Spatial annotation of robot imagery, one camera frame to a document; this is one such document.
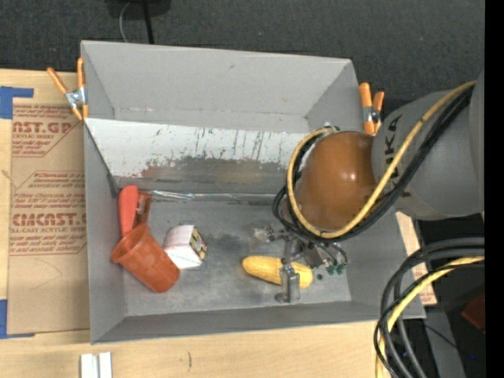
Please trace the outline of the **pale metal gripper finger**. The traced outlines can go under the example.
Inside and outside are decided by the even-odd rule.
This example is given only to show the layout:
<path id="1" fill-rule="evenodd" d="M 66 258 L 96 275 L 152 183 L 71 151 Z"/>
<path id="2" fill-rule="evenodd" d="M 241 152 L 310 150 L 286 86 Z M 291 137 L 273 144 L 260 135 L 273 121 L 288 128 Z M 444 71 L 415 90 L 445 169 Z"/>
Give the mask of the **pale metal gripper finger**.
<path id="1" fill-rule="evenodd" d="M 300 275 L 292 265 L 284 265 L 280 269 L 281 291 L 275 295 L 279 303 L 294 303 L 300 299 Z"/>
<path id="2" fill-rule="evenodd" d="M 272 242 L 275 239 L 275 233 L 271 225 L 261 227 L 252 227 L 249 239 L 249 247 L 258 247 Z"/>

